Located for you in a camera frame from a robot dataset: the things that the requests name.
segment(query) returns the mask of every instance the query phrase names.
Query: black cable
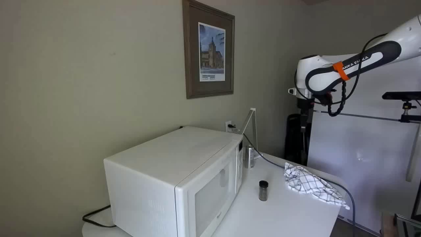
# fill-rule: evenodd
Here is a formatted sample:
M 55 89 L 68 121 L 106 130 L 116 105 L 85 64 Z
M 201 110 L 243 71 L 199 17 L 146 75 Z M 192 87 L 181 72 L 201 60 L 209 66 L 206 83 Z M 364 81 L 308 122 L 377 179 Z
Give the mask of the black cable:
M 96 213 L 99 213 L 99 212 L 102 212 L 104 209 L 108 209 L 108 208 L 110 208 L 110 205 L 106 205 L 106 206 L 102 206 L 102 208 L 96 209 L 96 210 L 93 210 L 93 212 L 89 212 L 89 213 L 84 214 L 84 216 L 81 217 L 81 220 L 83 220 L 84 222 L 89 222 L 89 224 L 96 225 L 96 226 L 100 226 L 100 228 L 114 228 L 116 225 L 102 225 L 102 224 L 100 224 L 100 222 L 96 222 L 96 221 L 88 218 L 89 216 L 93 216 L 93 214 L 96 214 Z
M 266 162 L 268 162 L 268 163 L 271 163 L 271 164 L 274 164 L 274 166 L 276 166 L 276 167 L 280 167 L 280 168 L 285 168 L 284 166 L 281 166 L 281 164 L 279 164 L 279 163 L 275 163 L 275 162 L 272 162 L 272 160 L 270 160 L 270 159 L 267 159 L 255 146 L 254 146 L 254 143 L 250 141 L 250 138 L 246 135 L 246 134 L 243 134 L 245 135 L 245 138 L 247 139 L 247 142 L 251 145 L 251 147 L 262 156 L 262 159 L 264 159 Z M 334 185 L 338 185 L 339 188 L 342 188 L 348 196 L 350 196 L 350 199 L 351 199 L 351 203 L 352 203 L 352 206 L 351 206 L 351 209 L 352 209 L 352 222 L 351 222 L 351 225 L 352 225 L 352 237 L 355 237 L 355 214 L 356 214 L 356 206 L 355 206 L 355 200 L 354 200 L 354 196 L 351 195 L 351 192 L 346 188 L 346 187 L 343 187 L 342 184 L 339 184 L 339 183 L 337 183 L 337 181 L 333 181 L 333 180 L 329 180 L 329 179 L 326 179 L 326 177 L 321 177 L 322 180 L 325 180 L 325 181 L 327 181 L 327 183 L 331 183 L 331 184 L 334 184 Z
M 380 37 L 384 37 L 384 35 L 385 35 L 385 34 L 375 35 L 375 37 L 372 37 L 371 39 L 368 39 L 368 41 L 366 42 L 366 45 L 363 46 L 362 51 L 359 52 L 358 71 L 360 71 L 360 68 L 362 68 L 362 64 L 363 64 L 363 54 L 366 52 L 368 45 L 370 45 L 372 41 L 375 41 L 375 39 L 377 39 L 377 38 L 380 38 Z M 359 75 L 360 75 L 360 73 L 356 75 L 355 83 L 354 83 L 354 85 L 352 85 L 352 88 L 351 88 L 351 91 L 350 91 L 350 93 L 348 93 L 347 96 L 345 96 L 345 93 L 346 93 L 346 83 L 342 81 L 342 98 L 341 98 L 339 101 L 334 101 L 334 102 L 327 104 L 327 110 L 330 110 L 330 112 L 331 112 L 331 105 L 339 104 L 339 108 L 338 108 L 334 113 L 331 112 L 333 116 L 337 116 L 337 114 L 339 114 L 339 113 L 342 112 L 343 105 L 345 105 L 345 101 L 348 100 L 348 98 L 352 96 L 352 93 L 355 92 L 355 88 L 356 88 L 358 81 L 359 81 Z M 304 96 L 304 95 L 301 93 L 301 91 L 300 91 L 298 87 L 297 87 L 296 76 L 295 76 L 295 88 L 297 89 L 297 92 L 300 93 L 300 96 L 301 96 L 302 98 L 305 98 L 305 100 L 312 100 L 310 97 L 306 97 L 306 96 Z

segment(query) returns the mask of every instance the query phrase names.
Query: white microwave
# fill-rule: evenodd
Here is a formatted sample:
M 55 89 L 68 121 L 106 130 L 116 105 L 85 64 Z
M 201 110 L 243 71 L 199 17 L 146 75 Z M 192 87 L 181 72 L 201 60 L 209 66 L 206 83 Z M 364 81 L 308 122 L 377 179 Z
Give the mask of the white microwave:
M 183 127 L 104 159 L 113 221 L 134 237 L 212 235 L 242 184 L 242 135 Z

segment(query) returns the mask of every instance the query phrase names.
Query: table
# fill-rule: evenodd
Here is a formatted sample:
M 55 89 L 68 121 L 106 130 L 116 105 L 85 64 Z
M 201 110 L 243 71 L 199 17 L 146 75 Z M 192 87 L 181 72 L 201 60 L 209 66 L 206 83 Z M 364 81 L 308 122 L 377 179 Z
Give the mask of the table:
M 264 154 L 266 158 L 283 164 L 285 160 Z M 314 171 L 318 175 L 338 181 L 335 176 Z M 214 237 L 329 237 L 339 206 L 321 203 L 310 195 L 300 195 L 287 188 L 284 171 L 262 158 L 245 171 L 243 184 L 224 217 Z M 268 181 L 267 201 L 258 197 L 259 180 Z M 112 224 L 110 210 L 92 217 L 104 224 Z M 91 224 L 81 228 L 83 237 L 129 237 L 118 228 L 104 229 Z

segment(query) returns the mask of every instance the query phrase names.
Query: power cord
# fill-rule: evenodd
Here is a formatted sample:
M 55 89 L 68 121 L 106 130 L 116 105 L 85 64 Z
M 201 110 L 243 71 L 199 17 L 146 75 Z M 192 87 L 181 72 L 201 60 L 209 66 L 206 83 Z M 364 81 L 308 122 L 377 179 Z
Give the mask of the power cord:
M 270 159 L 267 159 L 255 146 L 254 146 L 254 143 L 249 139 L 249 137 L 246 135 L 246 134 L 243 134 L 245 135 L 245 138 L 247 139 L 247 142 L 251 145 L 251 147 L 262 156 L 262 159 L 264 159 L 266 162 L 268 162 L 268 163 L 271 163 L 271 164 L 274 164 L 274 166 L 276 166 L 276 167 L 280 167 L 280 168 L 285 168 L 284 166 L 281 166 L 281 164 L 279 164 L 279 163 L 275 163 L 275 162 L 272 162 L 272 160 L 270 160 Z M 352 206 L 351 206 L 351 209 L 352 209 L 352 222 L 351 222 L 351 225 L 352 225 L 352 237 L 355 237 L 355 213 L 356 213 L 356 206 L 355 206 L 355 201 L 354 201 L 354 196 L 351 195 L 351 192 L 346 188 L 346 187 L 343 187 L 342 184 L 339 184 L 339 183 L 337 183 L 337 181 L 333 181 L 333 180 L 329 180 L 329 179 L 326 179 L 326 177 L 321 177 L 322 180 L 325 180 L 325 181 L 327 181 L 327 183 L 331 183 L 331 184 L 334 184 L 334 185 L 338 185 L 341 189 L 343 189 L 348 196 L 350 196 L 350 199 L 351 199 L 351 203 L 352 203 Z
M 100 226 L 100 228 L 116 228 L 116 225 L 102 225 L 102 224 L 100 224 L 100 222 L 96 222 L 96 221 L 88 218 L 88 217 L 91 217 L 91 216 L 93 216 L 93 214 L 96 214 L 96 213 L 99 213 L 99 212 L 102 212 L 104 209 L 108 209 L 108 208 L 110 208 L 110 205 L 106 205 L 106 206 L 102 206 L 102 208 L 96 209 L 96 210 L 93 210 L 93 212 L 89 212 L 89 213 L 84 214 L 84 216 L 81 217 L 81 220 L 83 220 L 84 222 L 89 222 L 89 224 L 96 225 L 96 226 Z

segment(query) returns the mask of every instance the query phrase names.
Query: picture frame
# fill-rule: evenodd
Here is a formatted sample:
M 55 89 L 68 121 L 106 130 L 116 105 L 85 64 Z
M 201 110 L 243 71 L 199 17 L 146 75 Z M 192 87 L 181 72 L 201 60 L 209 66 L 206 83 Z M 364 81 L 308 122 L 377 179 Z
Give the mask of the picture frame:
M 183 0 L 187 98 L 234 92 L 234 16 Z

